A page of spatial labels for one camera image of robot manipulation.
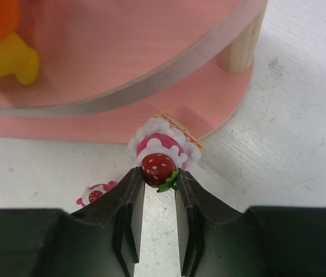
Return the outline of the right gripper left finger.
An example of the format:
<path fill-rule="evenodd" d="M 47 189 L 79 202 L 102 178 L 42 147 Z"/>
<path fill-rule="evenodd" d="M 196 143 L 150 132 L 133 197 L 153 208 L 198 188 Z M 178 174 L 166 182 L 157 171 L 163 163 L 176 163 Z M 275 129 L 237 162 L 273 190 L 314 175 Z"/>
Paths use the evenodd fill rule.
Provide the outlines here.
<path fill-rule="evenodd" d="M 0 276 L 133 276 L 144 180 L 139 167 L 88 206 L 0 209 Z"/>

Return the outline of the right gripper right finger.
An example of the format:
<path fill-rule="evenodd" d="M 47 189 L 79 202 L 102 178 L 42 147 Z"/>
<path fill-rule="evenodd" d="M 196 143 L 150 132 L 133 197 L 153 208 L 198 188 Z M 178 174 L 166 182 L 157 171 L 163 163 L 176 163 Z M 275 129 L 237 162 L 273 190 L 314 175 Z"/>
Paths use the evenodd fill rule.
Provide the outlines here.
<path fill-rule="evenodd" d="M 239 212 L 187 171 L 177 187 L 182 276 L 326 276 L 326 207 Z"/>

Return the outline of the pink bear with strawberry hat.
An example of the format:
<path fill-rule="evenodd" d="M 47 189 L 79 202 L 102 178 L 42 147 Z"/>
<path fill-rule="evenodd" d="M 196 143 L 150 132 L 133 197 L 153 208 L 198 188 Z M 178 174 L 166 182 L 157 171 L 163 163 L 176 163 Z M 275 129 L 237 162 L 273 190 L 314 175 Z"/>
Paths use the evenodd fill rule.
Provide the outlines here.
<path fill-rule="evenodd" d="M 115 181 L 110 181 L 106 184 L 96 184 L 93 186 L 87 186 L 85 188 L 85 192 L 83 195 L 76 200 L 77 205 L 81 205 L 82 207 L 86 207 L 90 203 L 94 202 L 111 189 L 116 187 L 117 183 Z"/>

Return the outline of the strawberry cake slice toy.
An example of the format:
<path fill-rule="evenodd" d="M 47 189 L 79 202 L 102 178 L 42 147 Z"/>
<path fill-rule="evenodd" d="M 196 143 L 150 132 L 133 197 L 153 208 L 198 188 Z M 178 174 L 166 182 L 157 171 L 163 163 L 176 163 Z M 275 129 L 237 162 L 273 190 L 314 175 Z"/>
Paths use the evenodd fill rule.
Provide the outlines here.
<path fill-rule="evenodd" d="M 128 147 L 136 153 L 145 183 L 163 193 L 178 189 L 178 173 L 197 164 L 204 144 L 171 115 L 160 112 L 137 129 Z"/>

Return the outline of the orange bunny toy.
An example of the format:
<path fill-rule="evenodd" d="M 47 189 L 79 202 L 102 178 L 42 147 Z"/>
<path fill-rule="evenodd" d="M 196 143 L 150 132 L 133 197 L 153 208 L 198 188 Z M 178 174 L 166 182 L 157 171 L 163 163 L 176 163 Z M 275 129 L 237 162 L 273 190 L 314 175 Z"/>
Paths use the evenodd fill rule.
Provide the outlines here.
<path fill-rule="evenodd" d="M 20 83 L 31 85 L 38 78 L 40 59 L 17 34 L 19 23 L 19 1 L 0 1 L 0 77 L 14 75 Z"/>

